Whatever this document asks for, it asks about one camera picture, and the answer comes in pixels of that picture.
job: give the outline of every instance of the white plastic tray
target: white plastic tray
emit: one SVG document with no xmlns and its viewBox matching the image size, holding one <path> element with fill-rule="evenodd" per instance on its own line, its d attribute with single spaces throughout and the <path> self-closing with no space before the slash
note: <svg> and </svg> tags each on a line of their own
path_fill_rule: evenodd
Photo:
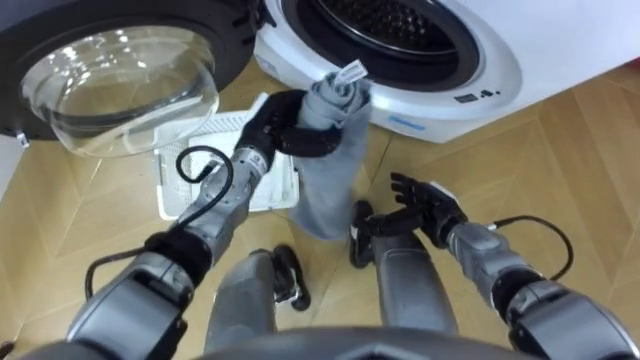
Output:
<svg viewBox="0 0 640 360">
<path fill-rule="evenodd" d="M 267 94 L 258 96 L 248 111 L 215 114 L 191 138 L 154 151 L 158 209 L 162 219 L 177 219 L 200 191 L 199 185 L 188 184 L 178 176 L 175 169 L 178 154 L 189 146 L 209 145 L 231 156 L 242 128 L 267 98 Z M 190 175 L 193 176 L 200 172 L 209 159 L 207 153 L 194 153 L 184 160 L 184 167 L 190 169 Z M 271 171 L 262 179 L 251 199 L 249 210 L 291 208 L 298 203 L 299 197 L 298 173 L 294 169 L 293 158 L 277 153 Z"/>
</svg>

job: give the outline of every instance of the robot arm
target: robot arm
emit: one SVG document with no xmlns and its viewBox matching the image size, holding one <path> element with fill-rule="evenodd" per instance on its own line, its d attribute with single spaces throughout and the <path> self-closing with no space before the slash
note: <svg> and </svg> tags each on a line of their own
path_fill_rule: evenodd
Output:
<svg viewBox="0 0 640 360">
<path fill-rule="evenodd" d="M 546 279 L 507 239 L 467 220 L 453 195 L 435 183 L 393 174 L 397 200 L 421 213 L 422 231 L 448 249 L 486 303 L 509 326 L 516 350 L 551 359 L 636 359 L 637 346 L 611 312 Z"/>
<path fill-rule="evenodd" d="M 210 164 L 201 192 L 178 221 L 151 236 L 144 252 L 82 307 L 67 342 L 104 358 L 170 359 L 187 329 L 182 314 L 194 291 L 228 248 L 276 150 L 318 157 L 341 133 L 295 130 L 303 91 L 272 95 L 245 126 L 225 165 Z"/>
</svg>

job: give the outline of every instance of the washing machine drum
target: washing machine drum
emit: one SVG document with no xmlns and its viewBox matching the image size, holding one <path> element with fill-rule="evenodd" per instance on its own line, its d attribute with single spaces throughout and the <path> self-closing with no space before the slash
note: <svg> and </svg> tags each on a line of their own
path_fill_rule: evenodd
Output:
<svg viewBox="0 0 640 360">
<path fill-rule="evenodd" d="M 188 136 L 253 54 L 233 0 L 0 0 L 0 130 L 87 156 Z"/>
<path fill-rule="evenodd" d="M 288 0 L 282 8 L 314 51 L 338 66 L 362 60 L 378 84 L 447 91 L 480 64 L 471 31 L 438 1 Z"/>
</svg>

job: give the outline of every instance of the wooden floor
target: wooden floor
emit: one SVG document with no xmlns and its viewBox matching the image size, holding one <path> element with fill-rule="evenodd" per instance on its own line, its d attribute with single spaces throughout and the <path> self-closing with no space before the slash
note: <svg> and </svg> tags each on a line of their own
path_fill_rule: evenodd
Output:
<svg viewBox="0 0 640 360">
<path fill-rule="evenodd" d="M 252 64 L 223 93 L 221 111 L 246 108 L 282 85 Z M 379 211 L 396 209 L 389 173 L 435 179 L 478 222 L 534 214 L 573 240 L 576 262 L 562 283 L 609 306 L 640 341 L 640 72 L 614 70 L 445 145 L 372 126 L 355 184 Z M 26 351 L 61 338 L 83 303 L 83 276 L 95 258 L 136 247 L 167 223 L 157 215 L 155 179 L 145 156 L 98 162 L 35 144 L 0 205 L 0 341 L 18 334 Z M 536 225 L 504 231 L 543 273 L 563 264 L 556 236 Z M 311 287 L 304 313 L 278 308 L 280 328 L 380 322 L 374 269 L 350 267 L 344 242 L 309 238 L 284 212 L 252 215 L 198 290 L 179 359 L 202 351 L 217 284 L 258 247 L 291 244 Z M 506 345 L 506 329 L 447 252 L 434 261 L 464 336 Z M 99 270 L 104 284 L 124 263 Z"/>
</svg>

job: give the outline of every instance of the washing machine door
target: washing machine door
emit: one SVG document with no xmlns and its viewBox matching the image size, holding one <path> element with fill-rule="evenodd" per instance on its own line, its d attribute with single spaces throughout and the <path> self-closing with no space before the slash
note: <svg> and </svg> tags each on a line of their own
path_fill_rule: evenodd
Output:
<svg viewBox="0 0 640 360">
<path fill-rule="evenodd" d="M 163 146 L 253 54 L 253 0 L 0 0 L 0 133 L 81 155 Z"/>
</svg>

